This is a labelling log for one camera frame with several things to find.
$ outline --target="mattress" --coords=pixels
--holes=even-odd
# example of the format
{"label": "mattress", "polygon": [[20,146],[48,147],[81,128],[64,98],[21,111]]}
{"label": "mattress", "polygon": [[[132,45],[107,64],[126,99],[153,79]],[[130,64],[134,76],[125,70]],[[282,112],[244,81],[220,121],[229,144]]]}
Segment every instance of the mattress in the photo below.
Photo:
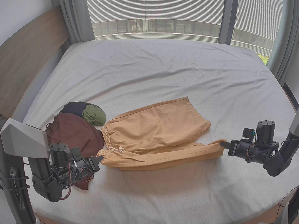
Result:
{"label": "mattress", "polygon": [[[252,50],[132,39],[70,46],[24,123],[44,130],[70,101],[99,105],[108,121],[184,96],[211,121],[197,140],[203,144],[238,140],[244,128],[255,129],[265,119],[276,122],[274,140],[281,142],[295,116],[283,89]],[[276,205],[298,185],[298,152],[278,177],[227,152],[217,159],[152,171],[100,165],[89,189],[73,187],[64,201],[51,203],[33,188],[29,195],[35,212],[61,223],[240,223]],[[30,167],[25,168],[31,177]]]}

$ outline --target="green folded clothing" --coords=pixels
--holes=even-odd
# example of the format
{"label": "green folded clothing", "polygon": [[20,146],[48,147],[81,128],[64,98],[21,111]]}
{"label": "green folded clothing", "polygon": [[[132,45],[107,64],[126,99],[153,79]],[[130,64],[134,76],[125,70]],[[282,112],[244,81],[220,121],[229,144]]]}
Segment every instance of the green folded clothing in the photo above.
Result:
{"label": "green folded clothing", "polygon": [[105,112],[97,105],[88,104],[83,110],[82,117],[88,123],[96,126],[103,126],[106,122]]}

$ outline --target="wooden headboard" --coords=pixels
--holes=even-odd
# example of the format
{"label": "wooden headboard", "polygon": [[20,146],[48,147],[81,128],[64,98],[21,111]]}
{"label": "wooden headboard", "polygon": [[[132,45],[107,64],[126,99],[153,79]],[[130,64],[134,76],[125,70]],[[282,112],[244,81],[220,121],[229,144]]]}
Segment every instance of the wooden headboard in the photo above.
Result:
{"label": "wooden headboard", "polygon": [[60,6],[35,18],[0,47],[0,114],[11,117],[26,88],[67,41]]}

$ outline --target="curtain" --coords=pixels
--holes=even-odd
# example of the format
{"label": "curtain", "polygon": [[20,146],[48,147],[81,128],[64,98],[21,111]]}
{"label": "curtain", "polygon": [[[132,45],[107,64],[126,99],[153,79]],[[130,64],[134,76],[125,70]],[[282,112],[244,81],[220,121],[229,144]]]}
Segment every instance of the curtain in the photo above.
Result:
{"label": "curtain", "polygon": [[299,0],[283,0],[283,11],[272,55],[267,66],[278,82],[283,85],[294,57],[299,41]]}
{"label": "curtain", "polygon": [[69,31],[69,43],[95,40],[86,0],[51,0],[52,6],[61,6]]}

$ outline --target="brown shorts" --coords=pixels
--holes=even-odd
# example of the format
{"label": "brown shorts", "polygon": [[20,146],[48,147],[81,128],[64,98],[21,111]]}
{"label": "brown shorts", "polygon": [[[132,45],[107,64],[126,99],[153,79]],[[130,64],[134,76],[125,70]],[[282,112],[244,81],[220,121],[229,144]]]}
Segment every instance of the brown shorts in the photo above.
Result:
{"label": "brown shorts", "polygon": [[217,140],[194,142],[209,129],[188,97],[145,106],[113,118],[101,129],[107,150],[101,164],[120,170],[155,170],[223,155]]}

